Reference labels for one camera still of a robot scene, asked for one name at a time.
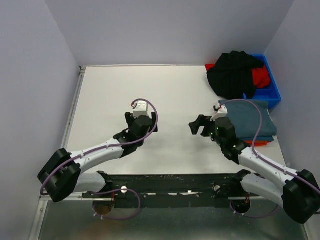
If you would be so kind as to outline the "grey-blue t shirt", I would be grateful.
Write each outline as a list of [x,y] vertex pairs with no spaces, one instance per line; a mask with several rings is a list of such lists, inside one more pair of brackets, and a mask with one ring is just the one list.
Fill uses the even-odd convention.
[[235,127],[236,136],[244,141],[252,141],[261,125],[258,141],[272,142],[277,135],[277,127],[269,114],[269,103],[261,100],[228,101],[220,100],[227,109],[226,117]]

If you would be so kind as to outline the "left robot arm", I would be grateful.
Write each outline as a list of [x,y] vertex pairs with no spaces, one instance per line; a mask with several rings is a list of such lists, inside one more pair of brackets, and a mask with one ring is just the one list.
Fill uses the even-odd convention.
[[101,198],[107,197],[111,191],[108,175],[103,171],[89,175],[85,172],[105,162],[131,155],[158,130],[159,116],[156,111],[140,116],[127,112],[125,118],[128,127],[102,144],[74,152],[68,152],[65,148],[56,150],[37,175],[41,183],[40,195],[50,196],[55,203],[78,192],[95,192]]

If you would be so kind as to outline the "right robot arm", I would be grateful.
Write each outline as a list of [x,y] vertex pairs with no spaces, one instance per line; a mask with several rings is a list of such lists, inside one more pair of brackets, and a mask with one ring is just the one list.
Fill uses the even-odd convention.
[[188,126],[193,135],[203,127],[201,136],[215,142],[225,158],[251,170],[230,183],[234,195],[247,192],[261,196],[283,208],[299,224],[320,213],[320,188],[310,171],[288,168],[260,154],[236,136],[235,126],[227,117],[212,120],[199,115]]

